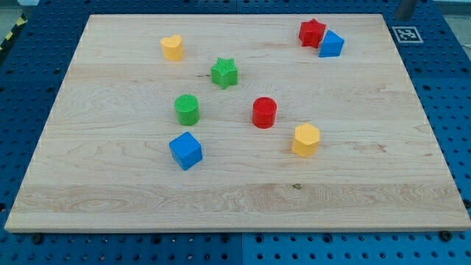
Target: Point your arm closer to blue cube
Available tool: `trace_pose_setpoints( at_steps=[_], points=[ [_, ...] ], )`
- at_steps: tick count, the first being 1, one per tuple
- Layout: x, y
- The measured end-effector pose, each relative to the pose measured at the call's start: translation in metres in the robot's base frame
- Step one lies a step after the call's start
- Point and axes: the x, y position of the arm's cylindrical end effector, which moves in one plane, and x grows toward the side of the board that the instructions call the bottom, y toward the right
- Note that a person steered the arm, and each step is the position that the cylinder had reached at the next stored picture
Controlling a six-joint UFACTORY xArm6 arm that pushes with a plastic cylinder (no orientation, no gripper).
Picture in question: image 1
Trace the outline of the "grey robot arm stylus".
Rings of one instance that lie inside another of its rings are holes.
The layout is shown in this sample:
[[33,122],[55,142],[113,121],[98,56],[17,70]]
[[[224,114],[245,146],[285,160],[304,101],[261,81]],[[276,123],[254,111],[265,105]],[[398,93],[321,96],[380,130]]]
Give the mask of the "grey robot arm stylus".
[[418,0],[399,0],[394,18],[398,21],[409,21],[417,7]]

